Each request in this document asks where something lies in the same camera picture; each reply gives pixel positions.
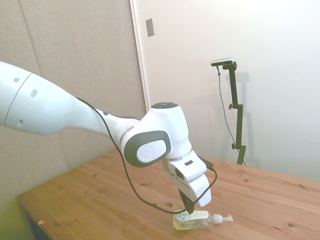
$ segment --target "wood grain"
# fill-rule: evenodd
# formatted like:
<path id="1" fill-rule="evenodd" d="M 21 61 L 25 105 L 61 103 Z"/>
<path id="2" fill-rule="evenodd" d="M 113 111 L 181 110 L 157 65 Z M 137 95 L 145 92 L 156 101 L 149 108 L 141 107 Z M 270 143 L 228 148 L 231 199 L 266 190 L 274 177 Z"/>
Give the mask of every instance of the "wood grain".
<path id="1" fill-rule="evenodd" d="M 18 196 L 31 218 L 57 240 L 318 240 L 320 182 L 208 159 L 218 179 L 204 210 L 233 216 L 210 229 L 179 231 L 173 216 L 140 201 L 113 150 Z M 145 200 L 182 209 L 178 189 L 160 163 L 126 165 Z M 207 172 L 209 180 L 215 177 Z"/>

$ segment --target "gray joint cap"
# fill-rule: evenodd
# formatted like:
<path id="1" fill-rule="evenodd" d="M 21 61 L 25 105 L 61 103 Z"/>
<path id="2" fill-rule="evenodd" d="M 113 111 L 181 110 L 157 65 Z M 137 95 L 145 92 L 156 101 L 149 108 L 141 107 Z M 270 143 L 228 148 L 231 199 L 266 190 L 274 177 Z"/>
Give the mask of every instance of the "gray joint cap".
<path id="1" fill-rule="evenodd" d="M 179 105 L 172 102 L 159 102 L 151 106 L 153 109 L 172 109 L 178 107 Z"/>

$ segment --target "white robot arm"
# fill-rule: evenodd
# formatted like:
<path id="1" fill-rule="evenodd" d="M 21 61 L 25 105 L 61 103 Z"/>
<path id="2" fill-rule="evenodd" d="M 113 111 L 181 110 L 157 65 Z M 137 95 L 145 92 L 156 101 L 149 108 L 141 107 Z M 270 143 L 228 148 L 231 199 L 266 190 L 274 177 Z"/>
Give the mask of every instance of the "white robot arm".
<path id="1" fill-rule="evenodd" d="M 129 164 L 143 168 L 161 160 L 165 175 L 193 202 L 208 188 L 206 164 L 192 150 L 180 106 L 157 103 L 140 121 L 96 110 Z M 0 125 L 40 135 L 77 128 L 110 138 L 101 117 L 87 104 L 42 77 L 1 61 Z M 203 207 L 210 201 L 208 190 L 197 204 Z"/>

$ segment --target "soap bottle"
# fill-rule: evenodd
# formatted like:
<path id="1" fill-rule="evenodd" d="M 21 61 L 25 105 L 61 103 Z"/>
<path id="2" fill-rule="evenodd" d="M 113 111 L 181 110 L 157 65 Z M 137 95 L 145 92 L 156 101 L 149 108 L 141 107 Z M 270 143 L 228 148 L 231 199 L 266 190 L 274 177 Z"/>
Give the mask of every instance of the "soap bottle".
<path id="1" fill-rule="evenodd" d="M 220 214 L 212 214 L 208 211 L 194 211 L 192 214 L 184 211 L 173 215 L 173 227 L 177 230 L 207 229 L 223 221 L 233 222 L 234 220 L 231 215 L 222 217 Z"/>

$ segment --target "wire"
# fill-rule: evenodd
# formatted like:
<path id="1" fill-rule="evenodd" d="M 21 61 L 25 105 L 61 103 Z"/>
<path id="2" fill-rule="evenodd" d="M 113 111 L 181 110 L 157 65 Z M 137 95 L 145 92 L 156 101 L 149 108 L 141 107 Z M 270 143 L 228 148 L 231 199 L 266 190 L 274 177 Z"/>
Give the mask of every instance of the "wire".
<path id="1" fill-rule="evenodd" d="M 105 125 L 105 127 L 106 127 L 106 130 L 107 130 L 108 133 L 109 133 L 109 136 L 110 136 L 110 139 L 111 139 L 113 145 L 115 146 L 115 148 L 117 149 L 117 151 L 119 152 L 119 154 L 120 154 L 120 156 L 121 156 L 121 160 L 122 160 L 123 168 L 124 168 L 124 171 L 125 171 L 125 175 L 126 175 L 128 181 L 129 181 L 129 184 L 130 184 L 133 192 L 134 192 L 135 195 L 136 195 L 142 202 L 144 202 L 145 204 L 148 204 L 149 206 L 154 207 L 154 208 L 156 208 L 156 209 L 158 209 L 158 210 L 161 210 L 161 211 L 163 211 L 163 212 L 165 212 L 165 213 L 167 213 L 167 214 L 180 214 L 180 213 L 183 213 L 183 212 L 187 211 L 189 208 L 193 208 L 194 205 L 195 205 L 195 203 L 198 202 L 198 201 L 205 195 L 205 193 L 212 187 L 212 185 L 217 181 L 218 174 L 217 174 L 216 170 L 213 169 L 213 168 L 208 168 L 209 170 L 211 170 L 211 171 L 214 172 L 214 174 L 215 174 L 214 180 L 213 180 L 212 183 L 206 188 L 206 190 L 192 203 L 191 206 L 189 206 L 188 208 L 185 208 L 184 210 L 181 210 L 181 211 L 168 211 L 168 210 L 165 210 L 165 209 L 163 209 L 163 208 L 161 208 L 161 207 L 158 207 L 158 206 L 156 206 L 156 205 L 154 205 L 154 204 L 152 204 L 152 203 L 144 200 L 144 199 L 137 193 L 137 191 L 136 191 L 136 189 L 135 189 L 135 187 L 134 187 L 134 185 L 133 185 L 133 183 L 132 183 L 132 181 L 131 181 L 131 179 L 130 179 L 130 177 L 129 177 L 124 156 L 122 155 L 122 153 L 121 153 L 118 145 L 116 144 L 114 138 L 112 137 L 111 132 L 110 132 L 110 129 L 109 129 L 109 126 L 108 126 L 108 124 L 106 123 L 105 119 L 104 119 L 104 118 L 101 116 L 101 114 L 100 114 L 92 105 L 90 105 L 88 102 L 86 102 L 85 100 L 82 100 L 81 98 L 78 98 L 78 97 L 77 97 L 77 99 L 80 100 L 81 102 L 85 103 L 86 105 L 88 105 L 90 108 L 92 108 L 92 109 L 99 115 L 99 117 L 102 119 L 102 121 L 103 121 L 103 123 L 104 123 L 104 125 Z"/>
<path id="2" fill-rule="evenodd" d="M 230 128 L 229 128 L 229 125 L 228 125 L 228 122 L 227 122 L 227 117 L 226 117 L 226 110 L 225 110 L 225 105 L 224 105 L 224 101 L 222 99 L 222 94 L 221 94 L 221 80 L 220 80 L 220 71 L 219 71 L 219 66 L 216 66 L 216 69 L 218 70 L 218 77 L 219 77 L 219 93 L 220 93 L 220 99 L 221 99 L 221 103 L 222 103 L 222 109 L 223 109 L 223 115 L 224 115 L 224 121 L 225 121 L 225 124 L 226 124 L 226 127 L 228 128 L 228 131 L 231 135 L 231 138 L 232 138 L 232 141 L 233 141 L 233 144 L 236 145 L 236 141 L 235 141 L 235 138 L 234 136 L 232 135 L 231 131 L 230 131 Z"/>

